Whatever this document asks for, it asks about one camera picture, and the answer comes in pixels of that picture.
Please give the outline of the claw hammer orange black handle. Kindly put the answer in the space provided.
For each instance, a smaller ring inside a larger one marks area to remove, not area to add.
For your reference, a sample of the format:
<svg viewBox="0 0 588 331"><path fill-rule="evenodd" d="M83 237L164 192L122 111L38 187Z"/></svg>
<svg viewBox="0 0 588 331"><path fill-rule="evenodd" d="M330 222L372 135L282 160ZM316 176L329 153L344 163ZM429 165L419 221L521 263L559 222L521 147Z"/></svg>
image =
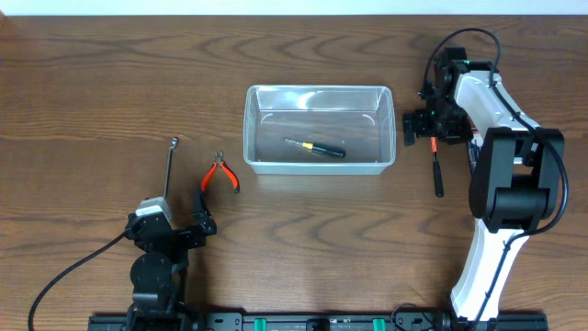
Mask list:
<svg viewBox="0 0 588 331"><path fill-rule="evenodd" d="M440 168L440 163L438 160L437 155L437 138L431 138L431 149L433 153L433 179L435 185L435 195L438 198L443 198L445 195L443 180L442 180L442 173Z"/></svg>

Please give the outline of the black yellow handled screwdriver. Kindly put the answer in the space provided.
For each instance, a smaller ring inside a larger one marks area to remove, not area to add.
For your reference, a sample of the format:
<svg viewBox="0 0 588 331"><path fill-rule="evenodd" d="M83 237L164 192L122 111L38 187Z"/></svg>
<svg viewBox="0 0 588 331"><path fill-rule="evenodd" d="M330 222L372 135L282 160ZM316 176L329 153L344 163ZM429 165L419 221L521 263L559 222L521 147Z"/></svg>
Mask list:
<svg viewBox="0 0 588 331"><path fill-rule="evenodd" d="M313 143L313 142L303 142L299 140L294 140L290 138L284 138L283 141L285 143L297 146L299 148L303 148L309 150L316 154L323 154L332 158L340 158L343 159L346 157L345 149L326 145L323 143Z"/></svg>

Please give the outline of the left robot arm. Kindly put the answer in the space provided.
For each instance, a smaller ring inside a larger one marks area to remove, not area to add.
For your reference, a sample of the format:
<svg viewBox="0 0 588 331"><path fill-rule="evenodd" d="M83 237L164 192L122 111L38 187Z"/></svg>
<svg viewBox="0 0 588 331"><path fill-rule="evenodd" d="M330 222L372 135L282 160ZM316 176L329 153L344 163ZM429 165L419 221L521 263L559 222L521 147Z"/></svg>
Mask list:
<svg viewBox="0 0 588 331"><path fill-rule="evenodd" d="M205 194L198 188L192 204L194 223L183 229L171 225L172 213L163 197L144 200L128 215L125 236L144 254L130 270L136 311L148 319L192 317L184 303L188 251L202 247L217 233Z"/></svg>

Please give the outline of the blue precision screwdriver set case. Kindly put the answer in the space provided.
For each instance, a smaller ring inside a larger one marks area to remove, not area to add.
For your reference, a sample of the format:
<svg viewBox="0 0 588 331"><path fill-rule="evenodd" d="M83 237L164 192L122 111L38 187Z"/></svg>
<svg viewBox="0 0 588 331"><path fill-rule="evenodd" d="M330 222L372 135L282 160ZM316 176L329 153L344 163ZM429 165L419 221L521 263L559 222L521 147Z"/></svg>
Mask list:
<svg viewBox="0 0 588 331"><path fill-rule="evenodd" d="M470 173L473 174L477 163L479 161L479 154L481 151L481 147L483 145L483 138L481 137L480 133L473 129L472 130L472 139L466 144L468 159L469 159L469 168Z"/></svg>

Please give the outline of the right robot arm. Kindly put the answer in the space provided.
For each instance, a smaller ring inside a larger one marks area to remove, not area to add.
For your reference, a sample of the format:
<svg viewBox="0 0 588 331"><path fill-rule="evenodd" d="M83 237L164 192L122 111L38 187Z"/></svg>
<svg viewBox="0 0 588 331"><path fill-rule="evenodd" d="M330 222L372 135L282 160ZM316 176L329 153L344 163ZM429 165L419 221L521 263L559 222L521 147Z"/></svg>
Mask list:
<svg viewBox="0 0 588 331"><path fill-rule="evenodd" d="M419 93L424 108L402 117L404 143L430 138L478 147L469 183L475 233L450 302L455 327L488 327L498 319L501 292L522 245L564 212L564 137L518 107L494 61L472 61L461 47L437 48L425 69L435 78Z"/></svg>

